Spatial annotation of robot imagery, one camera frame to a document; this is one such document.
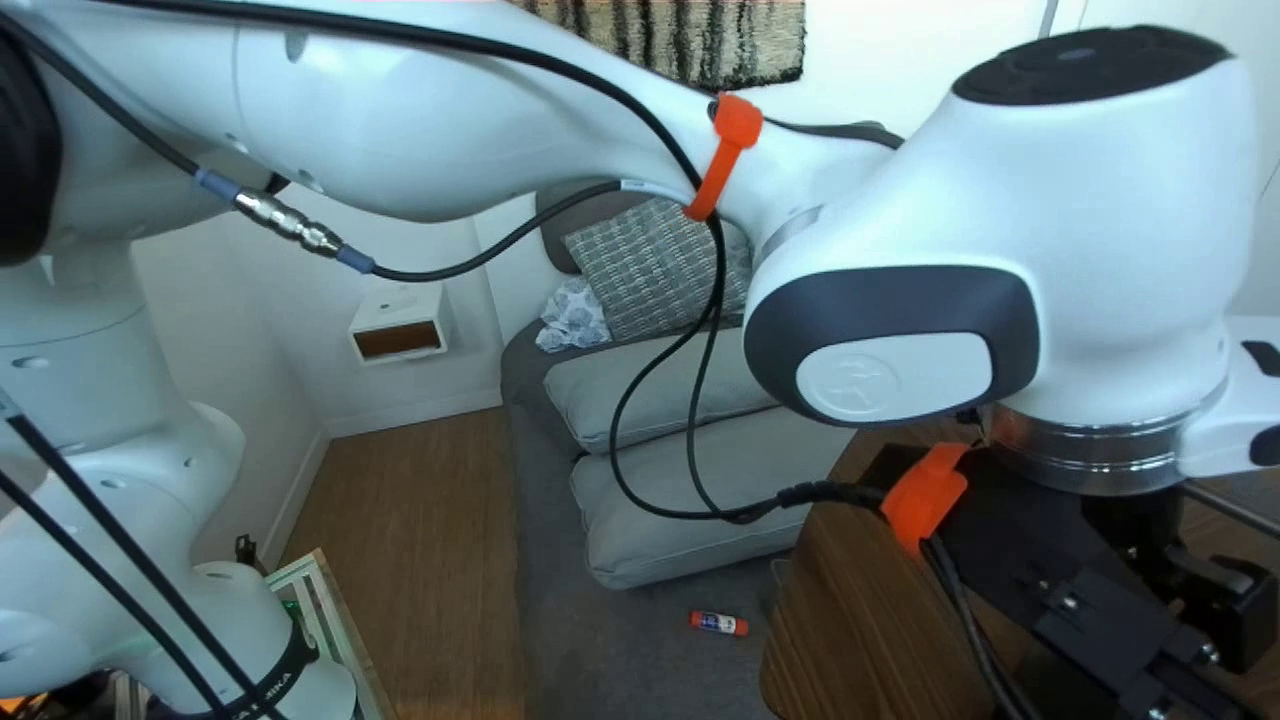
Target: couch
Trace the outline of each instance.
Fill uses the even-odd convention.
[[[640,510],[608,472],[602,427],[622,384],[673,335],[542,350],[537,345],[542,331],[529,325],[504,346],[529,710],[766,715],[759,657],[772,568],[808,507],[749,526]],[[685,472],[690,363],[696,346],[685,346],[653,370],[620,431],[622,474],[653,503],[699,507]],[[719,331],[696,427],[699,468],[719,503],[825,480],[847,437],[774,406],[745,367],[740,327]],[[690,627],[689,612],[726,612],[749,631]]]

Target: small object on floor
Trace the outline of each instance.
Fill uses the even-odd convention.
[[[689,612],[689,627],[716,634],[751,634],[751,624],[726,612]]]

